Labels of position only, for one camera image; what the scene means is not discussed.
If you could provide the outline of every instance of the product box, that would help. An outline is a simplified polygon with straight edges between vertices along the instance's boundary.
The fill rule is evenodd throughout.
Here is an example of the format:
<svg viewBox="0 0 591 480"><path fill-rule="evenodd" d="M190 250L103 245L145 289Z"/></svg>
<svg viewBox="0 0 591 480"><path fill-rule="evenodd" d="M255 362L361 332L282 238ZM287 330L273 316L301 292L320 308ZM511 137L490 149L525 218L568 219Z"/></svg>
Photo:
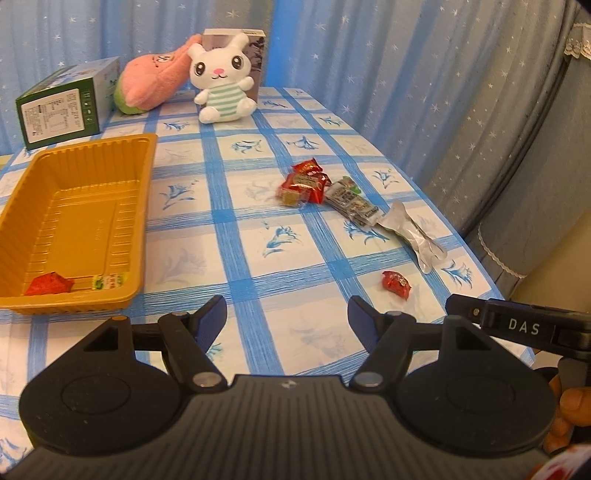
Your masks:
<svg viewBox="0 0 591 480"><path fill-rule="evenodd" d="M17 98L28 150L100 133L115 106L119 57L66 67Z"/></svg>
<svg viewBox="0 0 591 480"><path fill-rule="evenodd" d="M258 88L262 80L262 58L265 51L265 32L262 30L249 30L247 28L206 28L202 35L202 45L206 51L213 48L224 48L230 40L240 32L250 38L250 43L244 47L243 52L251 61L251 77L255 81L254 86L246 92L249 98L258 101Z"/></svg>

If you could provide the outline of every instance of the red wrapper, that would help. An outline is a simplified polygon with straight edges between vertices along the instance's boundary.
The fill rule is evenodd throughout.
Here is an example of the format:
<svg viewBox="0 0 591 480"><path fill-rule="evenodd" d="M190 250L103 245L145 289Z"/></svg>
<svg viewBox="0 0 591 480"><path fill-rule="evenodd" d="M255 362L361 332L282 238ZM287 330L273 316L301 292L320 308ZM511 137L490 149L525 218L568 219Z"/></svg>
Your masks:
<svg viewBox="0 0 591 480"><path fill-rule="evenodd" d="M308 201L312 203L322 203L324 199L324 187L328 177L323 173L318 176L308 176L303 173L290 173L285 182L279 187L279 191L296 190L300 193L309 192Z"/></svg>
<svg viewBox="0 0 591 480"><path fill-rule="evenodd" d="M25 295L46 295L48 293L68 293L74 284L55 272L46 273L33 278Z"/></svg>
<svg viewBox="0 0 591 480"><path fill-rule="evenodd" d="M296 173L301 173L303 175L316 175L318 172L322 171L322 167L318 165L315 158L304 160L297 165L293 165L293 169Z"/></svg>
<svg viewBox="0 0 591 480"><path fill-rule="evenodd" d="M400 273L392 271L382 272L382 275L384 276L382 278L382 285L386 290L394 292L399 297L404 298L404 300L408 300L411 286L406 278Z"/></svg>

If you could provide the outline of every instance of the orange tray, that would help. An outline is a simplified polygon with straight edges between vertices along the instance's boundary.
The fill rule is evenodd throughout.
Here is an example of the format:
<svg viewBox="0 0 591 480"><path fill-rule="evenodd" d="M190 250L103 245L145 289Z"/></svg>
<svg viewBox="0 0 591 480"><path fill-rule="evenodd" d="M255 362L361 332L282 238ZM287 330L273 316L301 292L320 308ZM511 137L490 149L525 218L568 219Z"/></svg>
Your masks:
<svg viewBox="0 0 591 480"><path fill-rule="evenodd" d="M142 286L155 134L108 138L38 153L0 216L0 308L20 313L125 308ZM25 296L56 272L70 293ZM92 290L95 275L127 273Z"/></svg>

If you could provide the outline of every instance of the nutrition label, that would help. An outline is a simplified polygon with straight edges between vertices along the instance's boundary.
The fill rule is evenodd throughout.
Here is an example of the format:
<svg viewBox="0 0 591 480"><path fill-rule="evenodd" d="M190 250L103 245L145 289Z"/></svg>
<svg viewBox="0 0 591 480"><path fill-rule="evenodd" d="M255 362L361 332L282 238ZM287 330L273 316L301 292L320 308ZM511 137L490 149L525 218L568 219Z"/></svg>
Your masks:
<svg viewBox="0 0 591 480"><path fill-rule="evenodd" d="M21 110L29 143L84 130L78 89L25 103Z"/></svg>

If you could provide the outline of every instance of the white plush bunny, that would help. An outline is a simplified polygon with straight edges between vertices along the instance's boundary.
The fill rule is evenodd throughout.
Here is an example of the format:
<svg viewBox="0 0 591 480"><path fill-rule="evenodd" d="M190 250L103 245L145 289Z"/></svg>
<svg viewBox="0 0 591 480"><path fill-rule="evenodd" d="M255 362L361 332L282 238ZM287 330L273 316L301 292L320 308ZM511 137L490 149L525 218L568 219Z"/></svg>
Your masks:
<svg viewBox="0 0 591 480"><path fill-rule="evenodd" d="M199 112L201 123L229 122L256 110L256 102L244 93L254 85L248 76L251 61L242 52L248 42L248 35L239 33L224 48L205 51L197 43L189 48L191 83L202 89L194 101L207 104Z"/></svg>

